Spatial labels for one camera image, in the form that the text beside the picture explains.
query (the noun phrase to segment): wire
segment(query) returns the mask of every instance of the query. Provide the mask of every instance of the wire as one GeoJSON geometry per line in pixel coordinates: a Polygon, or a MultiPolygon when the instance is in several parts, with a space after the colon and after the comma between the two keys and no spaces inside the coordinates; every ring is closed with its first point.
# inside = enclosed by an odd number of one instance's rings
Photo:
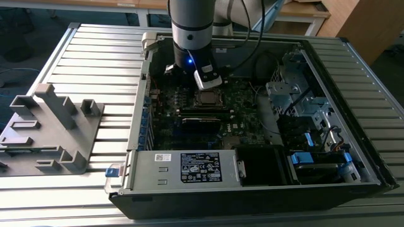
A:
{"type": "Polygon", "coordinates": [[[250,83],[250,86],[251,86],[251,88],[253,88],[254,92],[258,92],[258,90],[257,90],[257,89],[254,89],[254,86],[253,86],[251,82],[249,82],[249,83],[250,83]]]}
{"type": "Polygon", "coordinates": [[[305,96],[310,93],[310,88],[301,94],[295,102],[290,105],[290,107],[285,111],[285,115],[287,115],[289,111],[297,106],[297,104],[303,100],[305,96]]]}
{"type": "Polygon", "coordinates": [[[169,16],[170,16],[170,18],[171,18],[170,0],[167,1],[167,11],[169,11],[169,16]]]}
{"type": "Polygon", "coordinates": [[[339,126],[333,125],[333,126],[330,127],[330,129],[327,130],[327,133],[326,133],[326,136],[325,136],[325,139],[323,139],[323,143],[322,143],[322,147],[321,147],[321,151],[323,151],[325,148],[326,148],[326,143],[327,143],[329,135],[330,135],[331,131],[333,131],[335,128],[339,128],[339,126]]]}
{"type": "Polygon", "coordinates": [[[41,70],[33,69],[33,68],[15,68],[15,69],[6,68],[6,69],[7,69],[7,70],[2,71],[0,74],[5,73],[5,72],[13,71],[13,70],[31,70],[31,71],[35,71],[35,72],[41,73],[41,70]]]}
{"type": "Polygon", "coordinates": [[[342,137],[341,133],[338,133],[337,136],[341,138],[341,142],[337,144],[333,151],[338,151],[345,144],[345,138],[342,137]]]}
{"type": "Polygon", "coordinates": [[[281,133],[278,133],[278,132],[270,130],[262,121],[261,121],[261,124],[262,124],[263,128],[265,128],[269,132],[281,135],[281,133]]]}
{"type": "Polygon", "coordinates": [[[239,48],[239,47],[243,47],[249,41],[250,41],[250,35],[251,35],[251,20],[250,20],[250,14],[249,14],[249,10],[247,10],[247,6],[246,6],[246,2],[245,0],[241,0],[242,1],[242,5],[243,5],[243,8],[245,8],[245,12],[246,12],[246,16],[247,16],[247,21],[249,21],[249,32],[247,32],[247,36],[246,36],[246,39],[245,39],[245,42],[239,45],[235,45],[234,48],[239,48]]]}
{"type": "Polygon", "coordinates": [[[235,71],[237,69],[239,69],[247,62],[249,60],[253,58],[253,56],[255,55],[259,46],[262,44],[262,38],[263,38],[263,34],[265,34],[265,23],[266,23],[266,4],[265,4],[265,0],[262,0],[262,30],[261,30],[261,36],[259,36],[259,40],[258,43],[255,45],[255,48],[250,54],[250,56],[245,59],[245,61],[231,69],[231,71],[235,71]]]}
{"type": "Polygon", "coordinates": [[[259,91],[265,86],[259,87],[258,91],[255,92],[255,98],[254,98],[254,103],[258,103],[258,96],[259,96],[259,91]]]}
{"type": "Polygon", "coordinates": [[[5,97],[5,98],[15,98],[14,96],[5,96],[5,95],[0,95],[0,97],[5,97]]]}
{"type": "MultiPolygon", "coordinates": [[[[155,84],[157,90],[159,90],[159,87],[158,87],[158,83],[157,83],[155,78],[153,78],[153,77],[151,77],[151,79],[153,79],[153,81],[154,81],[154,84],[155,84]]],[[[158,103],[159,103],[159,106],[161,106],[161,105],[162,105],[162,103],[161,103],[159,93],[158,93],[158,103]]]]}

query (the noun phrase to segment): robotic arm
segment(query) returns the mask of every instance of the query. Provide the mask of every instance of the robotic arm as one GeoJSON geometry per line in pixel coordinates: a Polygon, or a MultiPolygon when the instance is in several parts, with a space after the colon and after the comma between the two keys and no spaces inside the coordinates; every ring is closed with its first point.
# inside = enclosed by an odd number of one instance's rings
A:
{"type": "Polygon", "coordinates": [[[231,21],[258,30],[265,22],[270,30],[285,0],[170,0],[169,13],[173,18],[177,65],[195,77],[201,90],[222,84],[222,77],[214,59],[213,35],[223,35],[231,28],[231,21]],[[262,2],[266,5],[266,18],[262,18],[262,2]]]}

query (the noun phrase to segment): white label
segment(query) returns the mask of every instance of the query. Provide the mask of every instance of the white label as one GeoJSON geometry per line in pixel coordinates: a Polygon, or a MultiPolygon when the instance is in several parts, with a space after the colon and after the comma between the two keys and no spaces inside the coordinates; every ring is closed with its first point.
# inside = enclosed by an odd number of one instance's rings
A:
{"type": "Polygon", "coordinates": [[[227,48],[217,48],[217,53],[227,53],[227,48]]]}
{"type": "Polygon", "coordinates": [[[135,4],[123,4],[123,3],[119,3],[118,6],[135,7],[135,4]]]}
{"type": "Polygon", "coordinates": [[[157,154],[155,162],[171,162],[171,154],[157,154]]]}

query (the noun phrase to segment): slotted metal surface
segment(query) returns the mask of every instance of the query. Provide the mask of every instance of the slotted metal surface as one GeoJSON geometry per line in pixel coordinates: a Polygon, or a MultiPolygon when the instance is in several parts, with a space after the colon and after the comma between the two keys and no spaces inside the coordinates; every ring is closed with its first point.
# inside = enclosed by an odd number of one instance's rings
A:
{"type": "MultiPolygon", "coordinates": [[[[161,28],[99,25],[82,25],[79,29],[69,30],[37,83],[53,83],[57,93],[70,96],[74,102],[93,98],[107,104],[89,171],[85,175],[0,178],[0,221],[5,221],[0,226],[161,226],[163,223],[194,226],[198,223],[278,220],[289,220],[294,225],[294,221],[302,219],[306,222],[299,226],[403,222],[404,187],[378,198],[355,200],[322,212],[159,221],[126,218],[105,193],[105,171],[111,164],[125,162],[143,60],[142,35],[150,30],[170,32],[161,28]]],[[[293,35],[267,37],[303,38],[293,35]]],[[[404,121],[401,106],[349,44],[337,38],[305,38],[313,43],[381,155],[403,183],[404,121]]],[[[113,179],[113,185],[121,185],[119,178],[113,179]]]]}

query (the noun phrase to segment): table leg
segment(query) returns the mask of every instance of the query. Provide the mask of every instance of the table leg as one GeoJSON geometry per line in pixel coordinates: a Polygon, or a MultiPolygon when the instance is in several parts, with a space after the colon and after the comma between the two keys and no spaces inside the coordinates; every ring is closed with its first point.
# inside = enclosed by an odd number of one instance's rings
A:
{"type": "Polygon", "coordinates": [[[138,9],[138,17],[139,17],[139,26],[149,27],[150,26],[149,9],[138,9]]]}
{"type": "Polygon", "coordinates": [[[49,14],[50,14],[50,17],[51,17],[53,19],[55,19],[55,18],[57,18],[57,10],[55,10],[55,9],[47,9],[47,12],[49,12],[49,14]]]}
{"type": "Polygon", "coordinates": [[[325,18],[318,17],[315,19],[315,21],[311,23],[310,28],[309,28],[309,30],[307,30],[307,32],[306,32],[305,35],[317,36],[318,32],[319,32],[319,30],[322,28],[322,25],[325,23],[325,20],[326,20],[325,18]]]}

